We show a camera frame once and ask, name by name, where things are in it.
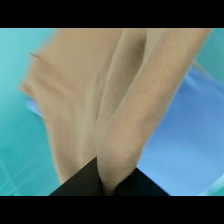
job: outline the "turquoise background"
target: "turquoise background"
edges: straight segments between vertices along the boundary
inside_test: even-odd
[[[18,89],[30,53],[54,34],[51,28],[0,29],[0,195],[49,195],[59,186],[41,118]],[[224,82],[224,32],[214,29],[197,61]]]

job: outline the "blue fabric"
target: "blue fabric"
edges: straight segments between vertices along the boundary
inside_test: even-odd
[[[224,87],[191,68],[138,168],[170,195],[199,195],[224,171]]]

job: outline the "brown paper bag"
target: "brown paper bag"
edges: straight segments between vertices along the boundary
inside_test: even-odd
[[[97,156],[110,193],[135,169],[208,28],[60,29],[22,89],[44,115],[63,183]]]

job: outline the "black sleeve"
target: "black sleeve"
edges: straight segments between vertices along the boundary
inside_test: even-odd
[[[97,159],[93,159],[50,196],[103,196]],[[169,196],[139,169],[120,183],[113,196]]]

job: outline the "beige fabric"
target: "beige fabric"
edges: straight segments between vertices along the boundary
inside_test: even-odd
[[[44,115],[61,181],[97,156],[107,192],[131,174],[210,29],[60,29],[23,89]]]

